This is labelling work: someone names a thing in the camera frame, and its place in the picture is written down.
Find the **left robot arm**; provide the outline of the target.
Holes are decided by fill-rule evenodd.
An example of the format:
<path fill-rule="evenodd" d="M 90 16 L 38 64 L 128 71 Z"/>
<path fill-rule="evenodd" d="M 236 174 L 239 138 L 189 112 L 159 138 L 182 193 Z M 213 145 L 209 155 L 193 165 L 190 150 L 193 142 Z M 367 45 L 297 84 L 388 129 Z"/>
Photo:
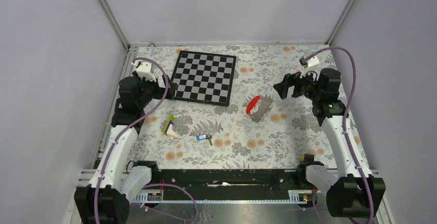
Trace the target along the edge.
<path fill-rule="evenodd" d="M 108 147 L 87 186 L 77 187 L 74 194 L 82 223 L 125 223 L 130 205 L 143 186 L 154 188 L 160 175 L 145 162 L 139 163 L 125 180 L 122 179 L 125 161 L 138 138 L 144 108 L 151 100 L 173 99 L 177 84 L 168 75 L 162 76 L 165 86 L 156 80 L 146 80 L 137 75 L 119 82 L 119 97 L 116 100 L 111 121 Z"/>

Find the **red tag keyring bundle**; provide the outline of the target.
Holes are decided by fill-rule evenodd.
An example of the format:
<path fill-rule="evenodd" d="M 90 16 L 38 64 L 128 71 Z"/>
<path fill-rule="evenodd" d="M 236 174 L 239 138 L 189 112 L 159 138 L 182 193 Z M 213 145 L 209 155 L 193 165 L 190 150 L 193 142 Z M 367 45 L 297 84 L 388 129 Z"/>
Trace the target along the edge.
<path fill-rule="evenodd" d="M 245 112 L 253 122 L 258 123 L 271 110 L 273 102 L 274 100 L 271 97 L 257 95 L 249 101 Z"/>

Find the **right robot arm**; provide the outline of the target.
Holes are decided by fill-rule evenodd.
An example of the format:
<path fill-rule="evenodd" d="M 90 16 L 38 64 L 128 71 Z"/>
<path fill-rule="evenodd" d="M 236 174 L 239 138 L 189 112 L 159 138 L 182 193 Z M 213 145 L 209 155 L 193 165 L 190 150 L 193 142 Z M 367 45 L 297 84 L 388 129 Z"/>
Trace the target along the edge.
<path fill-rule="evenodd" d="M 332 68 L 320 71 L 318 79 L 302 72 L 286 74 L 273 87 L 281 99 L 304 96 L 312 101 L 313 115 L 330 143 L 337 174 L 330 173 L 319 162 L 302 162 L 296 184 L 303 189 L 315 186 L 326 197 L 333 217 L 350 220 L 367 218 L 372 223 L 385 192 L 385 182 L 376 178 L 361 157 L 350 135 L 348 108 L 339 100 L 341 73 Z"/>

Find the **blue tag key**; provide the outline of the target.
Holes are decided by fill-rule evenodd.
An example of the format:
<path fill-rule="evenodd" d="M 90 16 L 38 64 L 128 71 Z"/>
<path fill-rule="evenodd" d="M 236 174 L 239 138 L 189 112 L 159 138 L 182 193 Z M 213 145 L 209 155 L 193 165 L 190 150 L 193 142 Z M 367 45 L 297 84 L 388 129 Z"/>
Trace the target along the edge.
<path fill-rule="evenodd" d="M 199 135 L 196 136 L 196 139 L 198 141 L 206 140 L 212 146 L 212 135 L 210 135 L 210 134 L 199 134 Z"/>

